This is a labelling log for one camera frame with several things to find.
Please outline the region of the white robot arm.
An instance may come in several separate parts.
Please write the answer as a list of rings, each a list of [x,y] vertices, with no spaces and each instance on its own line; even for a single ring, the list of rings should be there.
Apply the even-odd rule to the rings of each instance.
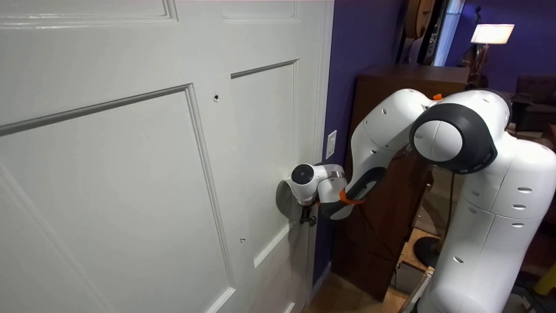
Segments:
[[[407,148],[463,178],[454,216],[414,313],[501,313],[556,191],[556,155],[507,132],[508,106],[491,91],[430,99],[399,89],[350,136],[352,169],[296,165],[286,186],[300,205],[343,219]]]

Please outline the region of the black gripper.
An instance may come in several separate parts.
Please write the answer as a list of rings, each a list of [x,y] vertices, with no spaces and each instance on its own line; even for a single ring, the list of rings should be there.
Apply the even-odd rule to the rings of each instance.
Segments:
[[[302,218],[302,214],[314,214],[315,219],[317,219],[317,207],[319,207],[319,200],[317,198],[314,198],[310,204],[302,205],[300,207],[300,218]]]

